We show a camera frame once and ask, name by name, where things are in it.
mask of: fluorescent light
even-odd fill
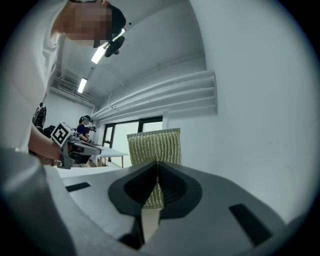
[[[85,78],[82,78],[82,79],[81,79],[81,83],[80,83],[80,85],[79,85],[78,93],[81,93],[81,94],[82,94],[82,92],[84,91],[84,88],[85,88],[85,86],[86,86],[87,81],[88,81],[88,80],[85,79]]]
[[[125,32],[126,32],[126,30],[123,28],[121,30],[121,33],[118,36],[116,36],[112,41],[115,41],[118,37],[122,36]],[[93,55],[93,57],[91,59],[92,62],[94,62],[95,64],[99,63],[100,59],[105,54],[106,49],[110,46],[108,44],[109,43],[106,42],[96,50],[95,54]]]

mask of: ceiling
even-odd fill
[[[204,54],[197,18],[188,0],[117,0],[115,6],[127,20],[120,54],[102,57],[95,64],[91,59],[96,49],[63,38],[54,73],[60,78],[55,83],[64,80],[62,83],[75,89],[82,78],[88,79],[83,95],[97,107],[111,92],[130,87],[132,81],[158,67]]]

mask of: shirt sleeve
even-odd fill
[[[86,129],[85,129],[85,126],[83,124],[80,124],[76,131],[79,133],[79,134],[82,134],[83,136],[86,135]]]

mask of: person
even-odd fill
[[[23,18],[8,40],[0,60],[0,147],[29,150],[60,160],[61,149],[41,134],[32,117],[45,96],[58,53],[66,36],[97,47],[119,34],[126,24],[122,12],[105,0],[41,0]]]
[[[88,138],[88,133],[86,131],[86,127],[92,121],[91,117],[88,115],[82,116],[79,120],[79,125],[76,128],[76,131],[79,133],[80,140],[89,143],[91,140]]]

